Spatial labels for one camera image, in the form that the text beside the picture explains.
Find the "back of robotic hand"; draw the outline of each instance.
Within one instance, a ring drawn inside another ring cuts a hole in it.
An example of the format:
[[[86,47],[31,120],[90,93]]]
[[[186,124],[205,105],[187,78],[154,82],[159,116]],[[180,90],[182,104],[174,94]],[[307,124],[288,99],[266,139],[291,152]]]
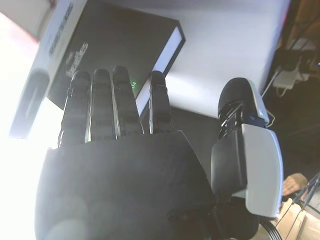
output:
[[[216,179],[235,183],[232,176],[241,173],[236,189],[230,182],[210,186],[186,136],[174,131],[161,72],[150,75],[150,96],[150,134],[144,134],[125,67],[115,67],[112,78],[104,69],[92,79],[74,74],[59,148],[48,151],[39,180],[37,240],[250,239],[256,233],[248,196],[231,197],[250,191],[248,170],[240,164]]]

